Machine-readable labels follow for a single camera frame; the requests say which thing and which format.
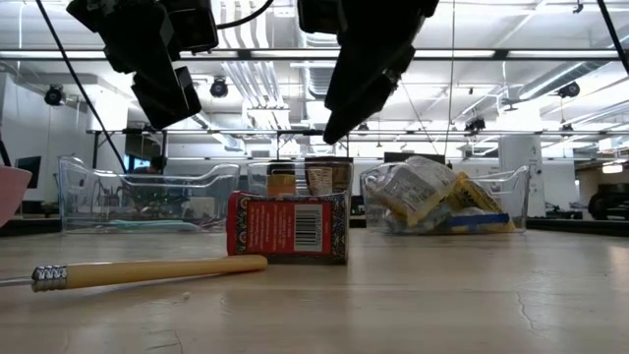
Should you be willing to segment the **white yellow snack bag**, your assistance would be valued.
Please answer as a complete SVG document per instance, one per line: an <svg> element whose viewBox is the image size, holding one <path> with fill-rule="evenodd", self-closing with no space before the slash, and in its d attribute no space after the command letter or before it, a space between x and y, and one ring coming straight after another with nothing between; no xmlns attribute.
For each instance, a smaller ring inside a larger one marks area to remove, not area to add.
<svg viewBox="0 0 629 354"><path fill-rule="evenodd" d="M422 156L391 164L383 174L366 182L371 195L409 227L418 225L453 190L457 175L451 168Z"/></svg>

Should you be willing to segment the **pink bowl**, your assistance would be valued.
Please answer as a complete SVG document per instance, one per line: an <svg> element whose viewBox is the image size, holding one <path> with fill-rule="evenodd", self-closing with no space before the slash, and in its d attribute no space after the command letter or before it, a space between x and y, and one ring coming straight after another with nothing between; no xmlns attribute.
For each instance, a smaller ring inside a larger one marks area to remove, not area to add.
<svg viewBox="0 0 629 354"><path fill-rule="evenodd" d="M24 169L0 166L0 228L22 203L32 174Z"/></svg>

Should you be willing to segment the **brown spice jar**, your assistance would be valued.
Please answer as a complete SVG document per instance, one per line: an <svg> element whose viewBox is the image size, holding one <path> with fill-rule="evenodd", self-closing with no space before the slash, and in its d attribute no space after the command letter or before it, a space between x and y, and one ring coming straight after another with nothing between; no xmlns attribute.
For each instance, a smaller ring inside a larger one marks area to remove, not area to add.
<svg viewBox="0 0 629 354"><path fill-rule="evenodd" d="M350 193L353 179L352 157L318 156L305 158L305 175L312 196Z"/></svg>

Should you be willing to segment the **blue snack bag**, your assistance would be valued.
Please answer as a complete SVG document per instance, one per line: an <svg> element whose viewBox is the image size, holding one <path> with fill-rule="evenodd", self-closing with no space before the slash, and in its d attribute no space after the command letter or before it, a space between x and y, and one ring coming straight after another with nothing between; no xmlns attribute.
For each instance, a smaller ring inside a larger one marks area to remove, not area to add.
<svg viewBox="0 0 629 354"><path fill-rule="evenodd" d="M510 232L515 228L507 213L457 215L448 218L445 225L456 233Z"/></svg>

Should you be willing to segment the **black monitor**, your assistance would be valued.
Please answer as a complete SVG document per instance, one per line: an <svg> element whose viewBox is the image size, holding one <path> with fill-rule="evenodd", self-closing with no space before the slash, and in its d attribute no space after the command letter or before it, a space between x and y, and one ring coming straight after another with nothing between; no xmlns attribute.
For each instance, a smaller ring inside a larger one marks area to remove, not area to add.
<svg viewBox="0 0 629 354"><path fill-rule="evenodd" d="M17 158L15 166L17 168L26 170L31 174L28 188L36 189L38 186L38 178L41 167L41 156L39 155Z"/></svg>
<svg viewBox="0 0 629 354"><path fill-rule="evenodd" d="M384 162L408 162L408 161L432 161L442 165L446 165L446 159L440 154L426 154L413 152L390 152L384 153Z"/></svg>

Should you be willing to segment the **black overhead frame bar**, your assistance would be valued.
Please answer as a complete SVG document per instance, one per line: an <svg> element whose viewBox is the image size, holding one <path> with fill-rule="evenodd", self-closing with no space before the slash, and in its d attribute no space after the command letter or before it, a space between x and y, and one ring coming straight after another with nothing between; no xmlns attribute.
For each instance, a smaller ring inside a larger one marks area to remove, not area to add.
<svg viewBox="0 0 629 354"><path fill-rule="evenodd" d="M340 53L334 48L216 49L211 53L183 53L184 61L333 61ZM0 60L62 61L58 50L0 49ZM430 49L415 51L414 61L620 61L613 49Z"/></svg>

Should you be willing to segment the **person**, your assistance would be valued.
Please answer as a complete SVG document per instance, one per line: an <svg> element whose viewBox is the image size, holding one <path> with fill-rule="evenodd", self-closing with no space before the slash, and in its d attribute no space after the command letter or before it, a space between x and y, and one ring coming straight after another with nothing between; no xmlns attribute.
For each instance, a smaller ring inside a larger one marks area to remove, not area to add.
<svg viewBox="0 0 629 354"><path fill-rule="evenodd" d="M132 174L161 174L167 164L167 158L163 155L155 156L150 160L149 166L137 167Z"/></svg>

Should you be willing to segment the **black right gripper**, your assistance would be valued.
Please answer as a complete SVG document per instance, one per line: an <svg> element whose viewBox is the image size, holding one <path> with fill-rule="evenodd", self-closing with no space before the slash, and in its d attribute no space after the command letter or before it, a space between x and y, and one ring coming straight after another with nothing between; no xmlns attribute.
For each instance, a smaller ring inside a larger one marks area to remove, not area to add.
<svg viewBox="0 0 629 354"><path fill-rule="evenodd" d="M323 140L333 145L382 110L414 59L413 41L439 0L340 0L340 53L325 107Z"/></svg>

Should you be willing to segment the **orange spice jar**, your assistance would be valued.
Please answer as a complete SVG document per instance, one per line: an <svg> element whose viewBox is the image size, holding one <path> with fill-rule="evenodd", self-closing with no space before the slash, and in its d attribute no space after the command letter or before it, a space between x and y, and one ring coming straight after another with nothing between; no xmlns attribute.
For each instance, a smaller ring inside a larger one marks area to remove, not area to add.
<svg viewBox="0 0 629 354"><path fill-rule="evenodd" d="M271 161L266 167L266 191L270 196L296 194L296 170L291 162Z"/></svg>

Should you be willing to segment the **wooden handled metal spoon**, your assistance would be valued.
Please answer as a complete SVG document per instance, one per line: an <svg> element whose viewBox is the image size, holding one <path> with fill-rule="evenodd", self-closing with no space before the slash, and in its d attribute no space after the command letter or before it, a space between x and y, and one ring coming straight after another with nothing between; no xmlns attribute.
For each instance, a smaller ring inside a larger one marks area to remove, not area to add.
<svg viewBox="0 0 629 354"><path fill-rule="evenodd" d="M0 288L28 286L33 292L70 290L153 280L265 270L264 256L228 256L219 259L137 261L46 265L30 276L0 279Z"/></svg>

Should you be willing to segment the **silver ventilation duct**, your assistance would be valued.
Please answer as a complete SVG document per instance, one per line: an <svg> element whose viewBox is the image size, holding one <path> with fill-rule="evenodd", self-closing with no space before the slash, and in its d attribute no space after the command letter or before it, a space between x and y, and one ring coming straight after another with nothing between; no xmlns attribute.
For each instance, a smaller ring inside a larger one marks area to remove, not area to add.
<svg viewBox="0 0 629 354"><path fill-rule="evenodd" d="M332 48L338 49L337 36L329 33L307 33L301 32L299 46L305 48ZM298 69L305 80L306 91L315 99L324 100L330 85L331 76L336 64L336 60L331 61L311 61L302 60L291 63L290 67Z"/></svg>

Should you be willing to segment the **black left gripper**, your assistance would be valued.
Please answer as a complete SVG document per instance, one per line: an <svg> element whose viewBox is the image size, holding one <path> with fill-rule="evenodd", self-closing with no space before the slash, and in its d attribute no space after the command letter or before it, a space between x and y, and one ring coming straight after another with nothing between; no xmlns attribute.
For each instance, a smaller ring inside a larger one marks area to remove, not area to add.
<svg viewBox="0 0 629 354"><path fill-rule="evenodd" d="M132 90L153 129L163 130L201 111L187 67L175 69L175 83L166 88L141 76L161 75L172 68L168 44L173 28L162 4L156 0L72 0L67 12L101 37L114 71L137 73Z"/></svg>

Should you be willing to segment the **gold red spice tin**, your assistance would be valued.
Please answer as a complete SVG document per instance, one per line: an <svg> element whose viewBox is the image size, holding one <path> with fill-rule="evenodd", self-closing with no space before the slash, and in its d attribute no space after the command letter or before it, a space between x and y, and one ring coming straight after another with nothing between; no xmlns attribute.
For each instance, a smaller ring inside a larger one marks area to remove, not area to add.
<svg viewBox="0 0 629 354"><path fill-rule="evenodd" d="M270 197L234 192L226 249L260 255L271 264L344 265L349 254L349 203L344 193Z"/></svg>

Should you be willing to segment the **monitor with blue screen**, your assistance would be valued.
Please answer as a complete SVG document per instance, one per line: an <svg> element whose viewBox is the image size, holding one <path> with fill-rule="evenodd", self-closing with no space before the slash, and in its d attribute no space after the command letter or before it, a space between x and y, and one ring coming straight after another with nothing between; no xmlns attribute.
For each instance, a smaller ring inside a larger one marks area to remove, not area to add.
<svg viewBox="0 0 629 354"><path fill-rule="evenodd" d="M129 173L137 167L149 166L150 160L165 156L163 142L150 134L131 134L125 136L124 162Z"/></svg>

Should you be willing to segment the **black table frame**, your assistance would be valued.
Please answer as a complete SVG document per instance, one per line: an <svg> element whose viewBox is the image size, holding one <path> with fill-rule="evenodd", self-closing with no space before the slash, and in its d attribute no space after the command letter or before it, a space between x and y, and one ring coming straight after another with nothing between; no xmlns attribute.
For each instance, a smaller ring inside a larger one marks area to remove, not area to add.
<svg viewBox="0 0 629 354"><path fill-rule="evenodd" d="M528 218L527 228L629 238L629 221ZM60 231L61 222L58 218L12 219L0 228L0 237L28 236Z"/></svg>

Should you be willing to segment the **clear plastic bin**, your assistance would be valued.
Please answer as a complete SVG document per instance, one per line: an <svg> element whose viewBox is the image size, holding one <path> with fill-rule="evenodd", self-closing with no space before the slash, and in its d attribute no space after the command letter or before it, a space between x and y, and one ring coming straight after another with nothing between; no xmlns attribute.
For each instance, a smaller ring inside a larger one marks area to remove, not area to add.
<svg viewBox="0 0 629 354"><path fill-rule="evenodd" d="M255 194L267 195L266 191L266 167L271 161L254 162L247 166L249 190ZM305 163L304 160L287 160L282 161L291 162L295 165L296 170L296 194L293 196L311 196L305 175Z"/></svg>
<svg viewBox="0 0 629 354"><path fill-rule="evenodd" d="M387 172L391 168L392 163L396 162L381 164L361 174L361 189L368 228L396 236L486 234L481 232L456 233L446 228L446 220L453 216L453 211L446 201L449 195L418 225L409 227L401 215L395 214L387 206L383 205L370 194L366 187L367 181ZM494 197L504 211L509 214L515 225L515 230L512 232L521 232L526 228L530 184L530 173L526 166L493 175L468 176Z"/></svg>
<svg viewBox="0 0 629 354"><path fill-rule="evenodd" d="M218 164L199 176L122 174L94 170L80 159L58 162L59 211L66 234L132 233L97 230L121 220L182 220L216 232L224 227L240 167Z"/></svg>

